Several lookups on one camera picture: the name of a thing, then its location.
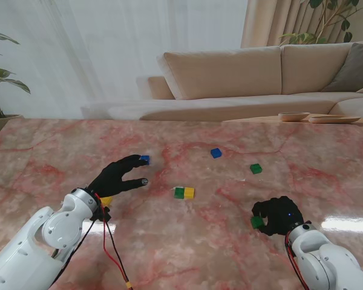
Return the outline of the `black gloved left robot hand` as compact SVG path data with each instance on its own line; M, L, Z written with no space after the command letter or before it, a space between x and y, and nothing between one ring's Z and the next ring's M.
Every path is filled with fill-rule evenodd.
M85 188L85 191L100 198L108 198L121 192L143 187L148 184L146 178L124 181L123 176L132 171L132 169L147 166L148 164L148 161L141 159L140 155L126 156L107 165Z

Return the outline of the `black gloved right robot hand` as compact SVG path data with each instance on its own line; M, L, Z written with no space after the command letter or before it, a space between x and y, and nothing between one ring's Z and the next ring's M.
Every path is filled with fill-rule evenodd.
M299 208L287 196L256 202L252 208L252 213L254 216L267 219L267 224L258 229L268 236L274 234L285 236L295 227L304 223Z

